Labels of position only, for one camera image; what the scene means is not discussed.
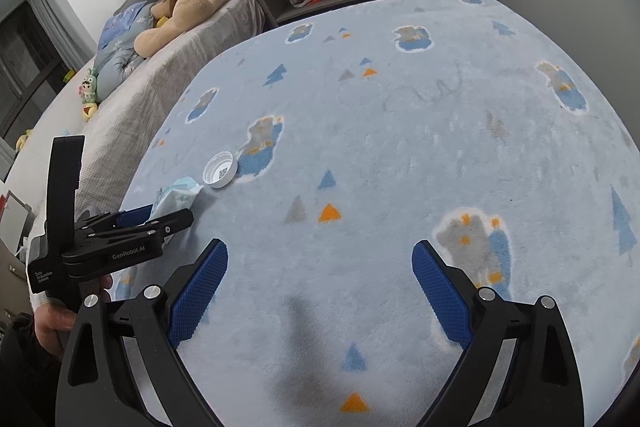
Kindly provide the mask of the person's left hand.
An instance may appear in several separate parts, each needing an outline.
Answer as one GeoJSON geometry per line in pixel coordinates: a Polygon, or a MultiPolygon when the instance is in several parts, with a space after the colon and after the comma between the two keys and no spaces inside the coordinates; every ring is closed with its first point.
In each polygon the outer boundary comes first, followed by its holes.
{"type": "MultiPolygon", "coordinates": [[[[110,301],[108,290],[113,286],[111,274],[102,275],[95,280],[80,284],[84,295],[96,294],[103,301],[110,301]]],[[[58,361],[64,357],[65,341],[73,329],[76,313],[58,300],[49,298],[45,293],[29,291],[29,300],[34,311],[35,334],[44,350],[54,355],[58,361]]]]}

